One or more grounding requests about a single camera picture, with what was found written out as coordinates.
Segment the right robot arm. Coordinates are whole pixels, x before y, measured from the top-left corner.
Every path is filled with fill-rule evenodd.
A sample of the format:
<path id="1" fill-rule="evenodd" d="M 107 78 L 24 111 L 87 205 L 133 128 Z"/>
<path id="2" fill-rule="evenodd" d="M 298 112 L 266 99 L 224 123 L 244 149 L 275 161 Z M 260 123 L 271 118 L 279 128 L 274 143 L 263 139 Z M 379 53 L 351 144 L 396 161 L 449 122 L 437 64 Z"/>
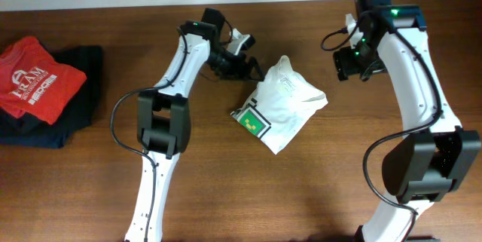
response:
<path id="1" fill-rule="evenodd" d="M 401 113 L 398 144 L 383 159 L 384 191 L 356 241 L 406 241 L 419 216 L 456 191 L 481 150 L 474 130 L 465 130 L 444 95 L 429 52 L 426 21 L 416 5 L 391 0 L 355 0 L 346 16 L 347 37 L 332 49 L 341 81 L 367 81 L 386 73 Z"/>

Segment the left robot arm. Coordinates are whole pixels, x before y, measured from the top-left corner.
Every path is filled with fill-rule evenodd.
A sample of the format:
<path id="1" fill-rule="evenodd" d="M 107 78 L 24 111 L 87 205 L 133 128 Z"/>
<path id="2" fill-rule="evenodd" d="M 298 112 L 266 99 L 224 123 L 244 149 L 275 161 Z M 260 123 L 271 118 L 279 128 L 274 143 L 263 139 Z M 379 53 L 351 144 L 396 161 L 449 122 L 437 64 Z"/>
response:
<path id="1" fill-rule="evenodd" d="M 264 73 L 246 51 L 252 35 L 230 29 L 228 41 L 221 31 L 228 21 L 214 8 L 206 8 L 199 21 L 178 28 L 179 41 L 164 76 L 137 95 L 137 140 L 141 145 L 142 176 L 133 219 L 124 239 L 128 242 L 160 241 L 163 212 L 175 166 L 191 136 L 189 93 L 204 65 L 221 80 L 264 80 Z"/>

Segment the white t-shirt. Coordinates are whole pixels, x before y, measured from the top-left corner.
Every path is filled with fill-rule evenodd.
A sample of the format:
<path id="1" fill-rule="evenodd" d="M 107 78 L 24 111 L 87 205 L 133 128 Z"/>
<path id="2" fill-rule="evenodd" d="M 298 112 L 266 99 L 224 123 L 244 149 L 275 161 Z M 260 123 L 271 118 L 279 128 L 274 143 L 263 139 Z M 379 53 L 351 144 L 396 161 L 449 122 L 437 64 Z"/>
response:
<path id="1" fill-rule="evenodd" d="M 294 71 L 283 55 L 231 116 L 276 155 L 327 104 L 326 94 Z"/>

